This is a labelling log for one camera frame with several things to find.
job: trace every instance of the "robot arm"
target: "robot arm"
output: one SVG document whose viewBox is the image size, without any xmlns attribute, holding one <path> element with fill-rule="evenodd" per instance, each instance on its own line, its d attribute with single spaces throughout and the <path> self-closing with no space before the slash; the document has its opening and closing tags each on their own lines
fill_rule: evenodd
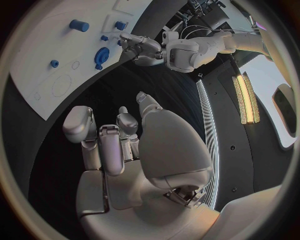
<svg viewBox="0 0 300 240">
<path fill-rule="evenodd" d="M 176 31 L 165 31 L 162 35 L 165 49 L 150 38 L 131 34 L 121 35 L 122 47 L 139 66 L 153 66 L 164 62 L 169 69 L 182 73 L 192 72 L 211 62 L 218 53 L 230 54 L 236 50 L 245 50 L 270 56 L 262 37 L 257 34 L 220 31 L 211 37 L 191 39 L 179 39 Z"/>
</svg>

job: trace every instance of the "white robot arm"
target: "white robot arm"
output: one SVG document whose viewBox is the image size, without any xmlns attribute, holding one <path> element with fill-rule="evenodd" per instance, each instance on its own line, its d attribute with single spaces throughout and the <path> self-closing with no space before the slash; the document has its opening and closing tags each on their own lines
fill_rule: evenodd
<svg viewBox="0 0 300 240">
<path fill-rule="evenodd" d="M 134 58 L 135 64 L 153 66 L 165 63 L 169 69 L 182 73 L 192 72 L 211 62 L 218 53 L 230 54 L 236 50 L 245 50 L 270 56 L 258 34 L 220 31 L 211 37 L 179 39 L 178 32 L 165 31 L 162 36 L 165 49 L 147 37 L 128 33 L 120 35 L 124 52 Z"/>
</svg>

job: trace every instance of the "blue knob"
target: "blue knob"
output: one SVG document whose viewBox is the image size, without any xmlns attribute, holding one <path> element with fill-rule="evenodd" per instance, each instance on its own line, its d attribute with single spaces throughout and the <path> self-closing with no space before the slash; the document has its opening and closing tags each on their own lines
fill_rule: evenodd
<svg viewBox="0 0 300 240">
<path fill-rule="evenodd" d="M 56 60 L 52 60 L 51 62 L 50 62 L 50 64 L 51 64 L 51 66 L 53 67 L 53 68 L 57 68 L 58 66 L 59 66 L 59 61 L 56 61 Z"/>
<path fill-rule="evenodd" d="M 120 30 L 120 31 L 123 31 L 125 28 L 126 28 L 126 23 L 124 23 L 124 22 L 121 22 L 121 21 L 117 21 L 116 23 L 115 23 L 115 27 L 118 29 L 118 30 Z"/>
<path fill-rule="evenodd" d="M 96 63 L 96 69 L 102 70 L 102 64 L 105 63 L 110 57 L 110 50 L 107 47 L 102 47 L 95 55 L 95 63 Z"/>
<path fill-rule="evenodd" d="M 75 19 L 75 20 L 72 20 L 70 22 L 69 27 L 71 29 L 75 29 L 75 30 L 78 30 L 80 32 L 86 32 L 89 29 L 90 25 L 87 22 L 78 21 L 78 20 Z"/>
<path fill-rule="evenodd" d="M 109 38 L 108 38 L 107 36 L 102 35 L 101 40 L 103 40 L 103 41 L 108 41 Z"/>
</svg>

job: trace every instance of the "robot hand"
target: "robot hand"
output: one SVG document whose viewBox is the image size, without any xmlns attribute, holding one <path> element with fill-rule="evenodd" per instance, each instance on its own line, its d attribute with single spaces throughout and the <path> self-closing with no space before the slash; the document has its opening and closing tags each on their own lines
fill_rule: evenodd
<svg viewBox="0 0 300 240">
<path fill-rule="evenodd" d="M 166 44 L 162 49 L 153 39 L 121 33 L 123 51 L 136 65 L 153 66 L 165 63 L 177 72 L 189 73 L 215 59 L 218 53 L 230 54 L 237 49 L 263 53 L 270 56 L 263 39 L 258 34 L 220 31 L 211 37 L 179 39 L 176 31 L 165 31 L 162 34 Z"/>
</svg>

